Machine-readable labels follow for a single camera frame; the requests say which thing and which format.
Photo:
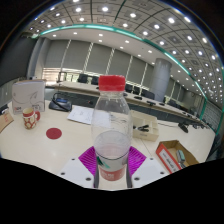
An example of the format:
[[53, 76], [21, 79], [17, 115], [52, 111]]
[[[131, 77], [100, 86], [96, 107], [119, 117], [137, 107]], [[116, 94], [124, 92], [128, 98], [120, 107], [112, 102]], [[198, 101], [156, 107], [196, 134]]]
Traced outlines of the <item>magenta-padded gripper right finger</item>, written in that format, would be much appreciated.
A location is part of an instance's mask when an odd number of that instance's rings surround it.
[[130, 147], [127, 160], [126, 182], [128, 188], [140, 188], [168, 175], [168, 172], [153, 157], [146, 157]]

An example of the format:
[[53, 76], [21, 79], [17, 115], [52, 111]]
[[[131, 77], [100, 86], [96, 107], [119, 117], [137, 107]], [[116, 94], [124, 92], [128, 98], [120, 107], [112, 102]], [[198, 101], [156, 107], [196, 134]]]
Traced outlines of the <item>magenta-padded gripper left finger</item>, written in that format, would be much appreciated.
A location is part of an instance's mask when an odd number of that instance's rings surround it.
[[84, 188], [96, 188], [97, 158], [94, 147], [90, 147], [79, 157], [71, 158], [58, 176]]

